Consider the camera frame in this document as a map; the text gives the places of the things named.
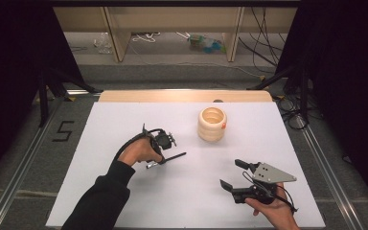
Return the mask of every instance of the human hand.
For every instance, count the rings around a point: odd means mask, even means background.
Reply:
[[[162,156],[157,154],[150,145],[150,138],[141,138],[128,145],[118,160],[133,166],[136,162],[150,161],[160,162]]]
[[[284,188],[283,183],[278,183],[277,185]],[[287,199],[285,191],[281,188],[277,188],[277,196]],[[280,199],[276,198],[268,205],[262,204],[259,200],[253,198],[247,198],[244,202],[255,209],[253,216],[263,213],[268,221],[278,230],[300,229],[295,222],[289,206]]]

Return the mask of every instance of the gray floor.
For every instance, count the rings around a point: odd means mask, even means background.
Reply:
[[[221,40],[219,34],[207,34]],[[249,34],[242,39],[254,46]],[[74,50],[76,61],[85,81],[101,89],[146,89],[146,88],[201,88],[201,89],[244,89],[260,82],[259,76],[272,76],[274,68],[261,58],[253,65],[250,51],[239,44],[235,62],[227,62],[221,51],[205,54],[191,47],[180,35],[175,33],[155,35],[155,42],[132,41],[123,62],[114,62],[112,55],[98,54],[93,46],[99,34],[67,34],[70,46]],[[283,46],[283,40],[277,34],[270,35],[270,43]],[[265,46],[259,45],[258,52],[271,58]],[[268,87],[274,96],[280,96],[285,80],[279,80]],[[66,84],[69,89],[78,89]],[[0,229],[47,229],[45,221],[55,202],[62,180],[84,129],[92,104],[98,96],[77,96],[71,102],[56,99],[52,106],[59,104],[54,118],[47,129],[44,140],[36,153],[19,190],[16,193]],[[289,106],[289,101],[282,104]],[[63,129],[72,133],[67,142],[54,142],[65,138],[58,133],[63,121]],[[38,101],[32,104],[30,114],[24,126],[19,130],[10,150],[0,162],[0,195],[10,183],[12,175],[28,151],[30,143],[37,133],[39,123]],[[304,131],[291,128],[285,123],[290,140],[303,167],[310,188],[327,225],[327,229],[350,229],[343,217],[332,190],[321,172]],[[320,112],[310,113],[310,126],[324,155],[332,166],[333,172],[355,207],[362,229],[368,229],[368,189],[355,168],[342,160],[343,150],[338,145],[326,121],[320,119]]]

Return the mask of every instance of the wire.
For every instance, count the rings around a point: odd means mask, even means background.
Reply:
[[[259,44],[261,45],[264,45],[264,46],[267,46],[267,47],[271,47],[272,49],[275,49],[275,50],[278,50],[278,51],[283,51],[282,49],[278,48],[278,47],[275,47],[275,46],[271,46],[271,45],[268,45],[268,44],[265,44],[265,43],[262,43],[261,41],[259,41],[258,39],[256,39],[252,33],[249,33],[249,35],[252,37],[253,40],[255,40],[256,42],[258,42]]]
[[[280,188],[280,189],[284,190],[286,192],[287,196],[289,197],[289,199],[290,199],[291,202],[289,202],[288,200],[286,200],[286,199],[284,199],[284,198],[282,198],[282,197],[280,197],[278,195],[275,195],[275,197],[277,199],[282,200],[286,205],[288,205],[288,207],[291,209],[291,213],[294,215],[294,213],[297,212],[298,209],[296,209],[294,207],[294,201],[292,200],[291,195],[289,194],[289,192],[284,187],[282,187],[280,185],[277,185],[277,188]]]
[[[256,187],[259,187],[260,189],[262,189],[263,191],[265,191],[266,195],[269,196],[269,197],[273,197],[273,198],[277,198],[281,201],[283,201],[291,210],[291,213],[294,215],[295,212],[298,211],[298,209],[296,209],[294,207],[294,201],[292,200],[292,197],[291,195],[289,194],[289,192],[282,186],[280,185],[277,185],[277,188],[280,188],[282,190],[284,190],[287,194],[287,196],[289,197],[290,199],[290,202],[286,199],[286,198],[282,198],[281,196],[278,196],[276,194],[273,194],[271,191],[269,191],[264,185],[262,185],[261,183],[257,182],[257,181],[254,181],[253,178],[250,176],[249,173],[247,173],[246,171],[243,171],[242,173],[243,177],[248,180],[250,183],[252,183],[253,185],[255,185]]]
[[[287,108],[284,107],[284,102],[288,102],[290,104],[290,108],[289,109],[287,109]],[[277,105],[279,106],[279,108],[282,111],[285,111],[285,112],[291,112],[291,111],[294,111],[295,110],[295,102],[292,99],[289,99],[288,97],[284,97],[283,99],[279,99],[277,101]]]
[[[286,40],[282,37],[282,34],[279,34],[279,37],[283,40],[284,43],[286,43]]]
[[[185,33],[185,35],[184,34],[182,34],[182,33],[179,33],[179,32],[175,32],[176,34],[178,34],[178,35],[180,35],[180,36],[182,36],[182,37],[184,37],[184,38],[186,38],[186,39],[189,39],[190,38],[190,34],[188,34],[187,32]]]
[[[137,34],[136,37],[132,38],[132,41],[144,40],[146,42],[153,43],[153,42],[156,42],[156,39],[153,38],[154,35],[160,35],[160,33],[146,34],[146,38],[143,38]]]
[[[166,66],[173,66],[173,65],[200,65],[200,66],[211,66],[211,65],[216,65],[216,66],[220,66],[220,67],[226,67],[226,68],[230,68],[230,69],[236,69],[236,70],[240,70],[242,72],[244,72],[245,74],[249,75],[249,76],[253,76],[253,77],[256,77],[256,78],[264,78],[265,76],[264,75],[256,75],[256,74],[252,74],[250,72],[247,72],[246,70],[244,69],[241,69],[240,67],[238,66],[228,66],[228,65],[221,65],[221,64],[216,64],[216,63],[208,63],[208,62],[205,62],[205,63],[191,63],[191,62],[177,62],[177,63],[173,63],[173,64],[169,64],[169,63],[149,63],[145,60],[142,59],[141,55],[133,48],[133,46],[131,46],[130,44],[128,44],[128,46],[132,49],[133,53],[138,55],[139,58],[147,65],[166,65]]]
[[[256,52],[254,49],[250,48],[249,46],[247,46],[239,37],[239,41],[246,47],[246,49],[248,49],[249,51],[251,51],[254,55],[259,56],[260,58],[264,59],[265,61],[267,61],[268,63],[272,64],[273,66],[277,66],[276,63],[272,62],[271,60],[269,60],[268,58],[266,58],[265,56],[259,54],[258,52]]]
[[[253,12],[253,16],[255,17],[256,22],[258,23],[259,30],[260,30],[259,35],[258,35],[258,40],[260,39],[260,36],[263,35],[265,41],[268,44],[270,54],[272,55],[273,60],[276,63],[276,66],[277,66],[276,59],[277,60],[279,60],[279,59],[277,58],[277,55],[274,53],[274,51],[272,49],[272,46],[270,45],[270,40],[268,39],[267,26],[266,26],[266,23],[265,23],[265,8],[263,8],[263,20],[262,20],[262,24],[259,22],[259,19],[256,16],[256,13],[253,10],[253,8],[251,8],[251,10]]]
[[[292,119],[295,119],[297,120],[297,123],[298,121],[301,121],[303,124],[300,125],[300,126],[292,126],[291,125],[291,121]],[[304,119],[304,117],[300,114],[300,110],[295,110],[293,111],[292,115],[288,117],[287,119],[287,124],[289,127],[291,127],[292,129],[296,129],[296,130],[302,130],[304,128],[306,128],[308,126],[308,122]]]

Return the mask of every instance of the table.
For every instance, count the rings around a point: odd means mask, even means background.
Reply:
[[[224,103],[212,103],[213,100]],[[218,106],[228,116],[225,136],[214,144],[196,135],[197,113],[206,106]],[[149,170],[145,163],[134,166],[136,174],[128,185],[131,197],[117,227],[271,227],[264,216],[251,218],[251,208],[235,204],[220,187],[220,179],[235,187],[250,186],[242,177],[242,169],[234,164],[237,158],[250,163],[266,162],[295,175],[297,181],[287,183],[286,188],[300,209],[295,215],[297,222],[302,228],[325,226],[269,94],[229,90],[104,92],[90,113],[48,226],[60,227],[65,222],[96,177],[106,173],[117,149],[140,132],[143,123],[147,128],[161,127],[174,134],[177,147],[164,151],[166,157],[182,151],[187,155]]]

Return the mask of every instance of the aluminum rail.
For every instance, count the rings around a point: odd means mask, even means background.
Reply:
[[[16,172],[11,178],[10,183],[8,184],[7,188],[0,197],[0,225],[5,218],[5,215],[8,213],[11,204],[14,200],[14,197],[16,196],[16,193],[20,185],[22,184],[23,179],[25,178],[29,168],[31,167],[36,154],[39,151],[39,148],[44,140],[47,130],[49,129],[50,124],[53,121],[53,118],[55,117],[59,106],[61,105],[61,102],[62,99],[55,99],[53,101],[47,122],[45,123],[44,126],[38,128],[33,141],[29,145],[29,148],[26,151],[25,155],[23,156],[19,166],[17,167]]]
[[[304,121],[301,117],[299,117],[299,123],[302,126]],[[333,194],[333,198],[339,207],[339,210],[342,216],[345,218],[345,222],[351,230],[362,230],[364,229],[358,215],[357,211],[348,198],[345,190],[342,188],[339,180],[337,179],[336,174],[334,173],[333,168],[331,167],[330,162],[324,154],[324,151],[321,149],[318,141],[315,138],[315,135],[312,132],[310,125],[307,125],[306,128],[302,129],[304,137],[306,138],[307,143],[310,146],[310,150],[315,158],[315,161],[324,175],[325,181],[330,187],[331,193]]]

